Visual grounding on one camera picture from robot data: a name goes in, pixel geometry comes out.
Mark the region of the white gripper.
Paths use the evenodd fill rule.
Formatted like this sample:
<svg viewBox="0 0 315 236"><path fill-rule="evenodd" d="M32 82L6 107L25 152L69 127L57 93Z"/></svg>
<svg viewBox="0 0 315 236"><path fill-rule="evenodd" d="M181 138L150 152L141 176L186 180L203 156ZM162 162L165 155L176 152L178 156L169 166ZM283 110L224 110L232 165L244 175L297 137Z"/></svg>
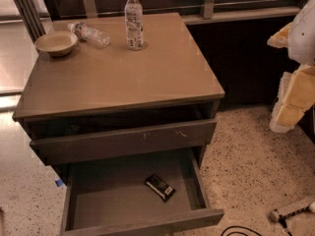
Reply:
<svg viewBox="0 0 315 236"><path fill-rule="evenodd" d="M305 6L267 41L275 48L288 48L288 57L300 65L293 73L284 72L278 100L272 111L270 129L275 133L292 130L315 104L315 0Z"/></svg>

